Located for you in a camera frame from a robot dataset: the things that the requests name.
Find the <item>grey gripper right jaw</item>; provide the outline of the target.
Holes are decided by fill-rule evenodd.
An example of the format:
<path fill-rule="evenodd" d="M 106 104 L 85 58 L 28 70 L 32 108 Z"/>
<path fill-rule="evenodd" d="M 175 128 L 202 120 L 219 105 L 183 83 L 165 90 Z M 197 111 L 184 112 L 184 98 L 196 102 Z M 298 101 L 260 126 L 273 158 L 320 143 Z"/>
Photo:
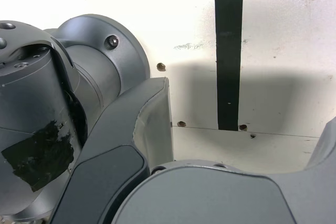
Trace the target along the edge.
<path fill-rule="evenodd" d="M 268 177 L 297 223 L 335 223 L 335 119 L 326 124 L 303 170 Z"/>

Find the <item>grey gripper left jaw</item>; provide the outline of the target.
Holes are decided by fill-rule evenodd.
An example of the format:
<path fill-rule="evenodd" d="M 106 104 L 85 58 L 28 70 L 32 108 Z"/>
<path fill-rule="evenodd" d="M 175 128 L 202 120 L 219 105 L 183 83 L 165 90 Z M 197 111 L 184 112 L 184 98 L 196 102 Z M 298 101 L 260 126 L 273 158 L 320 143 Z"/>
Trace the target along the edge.
<path fill-rule="evenodd" d="M 173 159 L 169 80 L 147 79 L 101 114 L 50 222 L 111 223 L 151 170 Z"/>

